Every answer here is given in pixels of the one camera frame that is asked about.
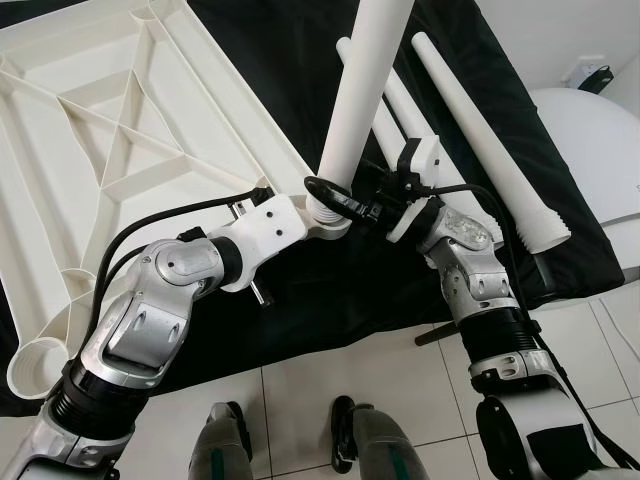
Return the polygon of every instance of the electrical outlet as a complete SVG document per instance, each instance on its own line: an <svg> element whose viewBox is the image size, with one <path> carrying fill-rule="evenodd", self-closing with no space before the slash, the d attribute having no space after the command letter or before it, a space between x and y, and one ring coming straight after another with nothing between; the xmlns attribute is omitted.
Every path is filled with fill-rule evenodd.
<svg viewBox="0 0 640 480"><path fill-rule="evenodd" d="M603 65L606 65L605 60L606 57L604 55L581 55L575 62L573 62L571 68L560 78L560 81L564 84L568 84L572 78L576 79L582 76L586 78Z"/></svg>

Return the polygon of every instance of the green stripe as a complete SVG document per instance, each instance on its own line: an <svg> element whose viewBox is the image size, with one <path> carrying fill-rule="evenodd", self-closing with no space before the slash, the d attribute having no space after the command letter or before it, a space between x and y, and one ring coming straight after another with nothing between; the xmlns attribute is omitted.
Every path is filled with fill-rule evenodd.
<svg viewBox="0 0 640 480"><path fill-rule="evenodd" d="M224 480L224 457L218 448L211 452L211 480Z"/></svg>
<svg viewBox="0 0 640 480"><path fill-rule="evenodd" d="M409 470L407 470L407 465L395 445L389 445L389 453L391 454L391 461L393 462L393 469L396 471L397 480L409 480Z"/></svg>

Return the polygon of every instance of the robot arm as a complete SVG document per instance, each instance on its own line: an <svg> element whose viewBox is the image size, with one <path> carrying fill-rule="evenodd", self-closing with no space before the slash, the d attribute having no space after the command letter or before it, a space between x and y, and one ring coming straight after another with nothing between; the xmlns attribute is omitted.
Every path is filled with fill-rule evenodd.
<svg viewBox="0 0 640 480"><path fill-rule="evenodd" d="M184 342L193 302L216 288L247 287L262 263L307 231L293 202L276 195L210 238L148 245L2 478L118 478L114 465Z"/></svg>
<svg viewBox="0 0 640 480"><path fill-rule="evenodd" d="M438 270L442 294L471 360L471 383L485 397L476 417L497 478L575 479L604 471L590 422L546 346L539 344L539 326L513 296L490 232L435 197L444 189L425 188L413 162L406 164L404 172L387 174L366 204L326 180L309 178L306 185L346 218L378 229L391 241L408 238ZM420 201L416 212L412 206ZM627 478L629 473L608 472L608 478Z"/></svg>

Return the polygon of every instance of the silver robot arm segment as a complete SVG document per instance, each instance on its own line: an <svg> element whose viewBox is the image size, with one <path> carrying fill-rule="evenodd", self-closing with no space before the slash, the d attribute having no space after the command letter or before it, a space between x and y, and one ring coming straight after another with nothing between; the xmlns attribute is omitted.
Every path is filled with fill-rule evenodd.
<svg viewBox="0 0 640 480"><path fill-rule="evenodd" d="M291 199L276 195L211 238L148 245L1 478L117 478L114 465L186 338L193 302L246 288L262 263L306 235Z"/></svg>
<svg viewBox="0 0 640 480"><path fill-rule="evenodd" d="M476 418L494 475L547 480L602 468L591 427L522 318L489 232L445 205L418 250L438 269L471 383L485 396Z"/></svg>

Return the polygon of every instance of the wall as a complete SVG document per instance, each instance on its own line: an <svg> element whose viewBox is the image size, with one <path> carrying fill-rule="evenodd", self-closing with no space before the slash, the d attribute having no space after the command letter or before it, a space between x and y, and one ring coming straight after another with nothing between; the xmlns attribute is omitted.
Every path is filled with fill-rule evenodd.
<svg viewBox="0 0 640 480"><path fill-rule="evenodd" d="M640 55L631 60L601 95L640 118Z"/></svg>
<svg viewBox="0 0 640 480"><path fill-rule="evenodd" d="M640 49L640 0L476 0L529 89L562 86L581 55L616 74Z"/></svg>

